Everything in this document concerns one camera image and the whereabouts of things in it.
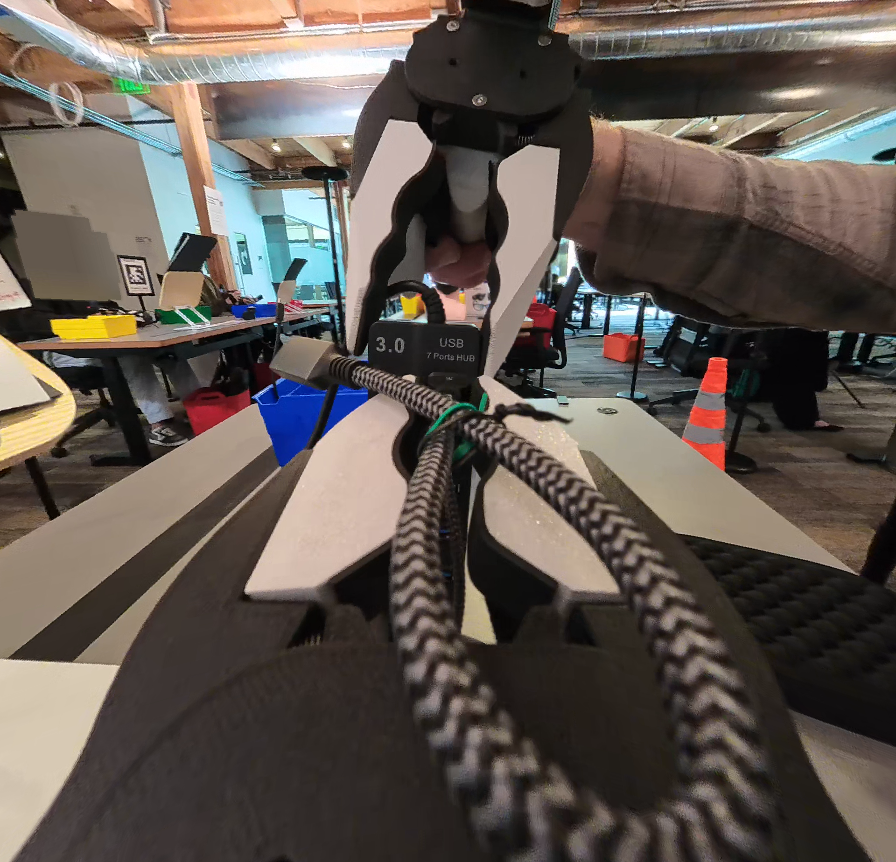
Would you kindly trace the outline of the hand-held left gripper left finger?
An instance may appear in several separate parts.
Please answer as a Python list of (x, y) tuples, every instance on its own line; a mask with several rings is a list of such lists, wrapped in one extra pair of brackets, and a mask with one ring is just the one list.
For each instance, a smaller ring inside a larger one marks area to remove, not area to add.
[(409, 472), (399, 445), (407, 409), (366, 401), (315, 446), (245, 594), (254, 601), (330, 604), (336, 587), (392, 542)]

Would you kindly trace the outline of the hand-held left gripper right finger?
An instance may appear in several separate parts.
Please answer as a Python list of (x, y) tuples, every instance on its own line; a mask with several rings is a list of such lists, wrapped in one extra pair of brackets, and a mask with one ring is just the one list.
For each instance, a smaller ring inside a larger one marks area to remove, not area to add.
[(518, 625), (534, 607), (622, 602), (591, 546), (503, 465), (479, 482), (474, 521), (474, 584), (503, 625)]

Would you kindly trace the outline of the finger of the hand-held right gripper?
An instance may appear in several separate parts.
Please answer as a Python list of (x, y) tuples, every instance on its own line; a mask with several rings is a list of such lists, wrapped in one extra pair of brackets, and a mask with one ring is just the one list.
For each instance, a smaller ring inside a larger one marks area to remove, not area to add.
[(483, 324), (482, 373), (497, 375), (554, 255), (554, 196), (560, 152), (526, 146), (492, 171), (488, 223), (496, 245), (487, 273), (490, 305)]
[(346, 342), (363, 353), (389, 285), (425, 272), (426, 226), (420, 212), (437, 178), (434, 145), (415, 121), (390, 119), (350, 206)]

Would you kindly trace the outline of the person's right hand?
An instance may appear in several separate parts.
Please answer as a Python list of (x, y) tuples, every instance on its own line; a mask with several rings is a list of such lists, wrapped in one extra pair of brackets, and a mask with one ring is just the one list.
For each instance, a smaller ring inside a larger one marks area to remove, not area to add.
[(425, 272), (435, 283), (459, 289), (486, 283), (493, 257), (486, 241), (461, 243), (444, 235), (435, 243), (424, 243)]

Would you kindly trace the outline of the blue plastic bin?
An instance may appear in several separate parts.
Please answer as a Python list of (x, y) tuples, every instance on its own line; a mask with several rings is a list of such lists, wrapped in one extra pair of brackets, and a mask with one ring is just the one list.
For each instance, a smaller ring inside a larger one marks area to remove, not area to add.
[(324, 397), (323, 390), (285, 378), (278, 379), (276, 384), (252, 396), (281, 467), (306, 447)]

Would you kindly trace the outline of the black office chair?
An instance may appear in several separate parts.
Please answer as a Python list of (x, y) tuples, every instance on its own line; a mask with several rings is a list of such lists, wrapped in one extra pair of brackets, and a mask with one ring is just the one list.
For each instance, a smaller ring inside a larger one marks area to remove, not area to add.
[(581, 283), (581, 273), (573, 267), (554, 306), (531, 303), (526, 313), (531, 324), (518, 333), (498, 373), (506, 386), (518, 380), (513, 386), (518, 395), (556, 398), (555, 391), (544, 387), (544, 375), (547, 369), (566, 366), (566, 321)]

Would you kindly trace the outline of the green twist tie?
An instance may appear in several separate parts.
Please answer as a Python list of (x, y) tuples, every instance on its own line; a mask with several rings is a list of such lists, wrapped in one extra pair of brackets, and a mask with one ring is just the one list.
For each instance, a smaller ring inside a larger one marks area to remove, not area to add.
[(489, 395), (487, 392), (483, 392), (476, 404), (456, 402), (450, 405), (446, 411), (435, 419), (420, 439), (418, 454), (422, 454), (427, 446), (440, 434), (444, 432), (456, 433), (468, 422), (478, 422), (487, 418), (488, 404)]

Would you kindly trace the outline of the red plastic bin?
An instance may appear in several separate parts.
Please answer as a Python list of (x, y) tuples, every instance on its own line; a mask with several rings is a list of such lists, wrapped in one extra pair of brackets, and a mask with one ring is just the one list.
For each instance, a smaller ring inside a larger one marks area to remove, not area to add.
[(228, 396), (218, 389), (205, 387), (188, 395), (182, 404), (193, 434), (199, 436), (248, 408), (251, 393), (245, 389)]

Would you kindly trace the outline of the orange traffic cone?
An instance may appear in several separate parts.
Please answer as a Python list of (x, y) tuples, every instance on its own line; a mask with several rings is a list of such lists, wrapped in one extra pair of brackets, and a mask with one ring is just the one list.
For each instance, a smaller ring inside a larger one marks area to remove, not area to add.
[(728, 359), (711, 357), (681, 436), (691, 449), (722, 471), (726, 469), (727, 382)]

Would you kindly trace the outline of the black white marker sign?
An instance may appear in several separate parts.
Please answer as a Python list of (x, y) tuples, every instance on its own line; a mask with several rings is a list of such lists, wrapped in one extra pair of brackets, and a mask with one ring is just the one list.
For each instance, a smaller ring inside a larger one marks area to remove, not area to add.
[(148, 259), (138, 255), (117, 254), (125, 294), (129, 297), (152, 297), (155, 285)]

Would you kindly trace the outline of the wooden work desk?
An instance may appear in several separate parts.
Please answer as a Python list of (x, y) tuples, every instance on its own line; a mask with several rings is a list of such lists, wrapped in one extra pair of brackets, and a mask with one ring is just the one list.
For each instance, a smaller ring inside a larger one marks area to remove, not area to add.
[(149, 361), (188, 361), (204, 354), (246, 345), (261, 338), (263, 329), (274, 322), (274, 318), (242, 320), (220, 317), (212, 319), (207, 327), (154, 325), (120, 337), (90, 340), (41, 339), (25, 341), (19, 346), (29, 353), (49, 351), (80, 359), (101, 360), (106, 386), (128, 453), (93, 455), (91, 464), (96, 467), (141, 467), (151, 463), (151, 449), (120, 361), (128, 357), (141, 357)]

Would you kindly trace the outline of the black foam wrist rest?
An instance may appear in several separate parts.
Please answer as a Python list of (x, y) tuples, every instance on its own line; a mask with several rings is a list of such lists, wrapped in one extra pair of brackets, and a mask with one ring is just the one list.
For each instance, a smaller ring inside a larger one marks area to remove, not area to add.
[(895, 595), (846, 570), (681, 535), (796, 712), (895, 745)]

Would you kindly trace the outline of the yellow plastic bin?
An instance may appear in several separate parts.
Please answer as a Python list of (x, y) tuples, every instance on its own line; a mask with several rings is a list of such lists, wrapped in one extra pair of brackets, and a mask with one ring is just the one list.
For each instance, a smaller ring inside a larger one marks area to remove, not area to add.
[(50, 329), (62, 341), (98, 341), (137, 334), (134, 315), (91, 315), (85, 318), (51, 319)]

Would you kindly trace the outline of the printed instruction sheet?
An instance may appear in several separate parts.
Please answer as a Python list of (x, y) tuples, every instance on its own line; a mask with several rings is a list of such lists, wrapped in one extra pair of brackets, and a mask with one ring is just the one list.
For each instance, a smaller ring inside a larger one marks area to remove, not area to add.
[(59, 397), (54, 386), (36, 377), (13, 348), (1, 347), (1, 413), (43, 405)]

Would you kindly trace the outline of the white document stand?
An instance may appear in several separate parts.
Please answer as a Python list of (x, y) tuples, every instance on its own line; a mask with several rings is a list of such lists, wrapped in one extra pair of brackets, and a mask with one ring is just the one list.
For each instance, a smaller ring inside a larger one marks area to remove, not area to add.
[(1, 859), (14, 859), (84, 749), (118, 666), (1, 661)]

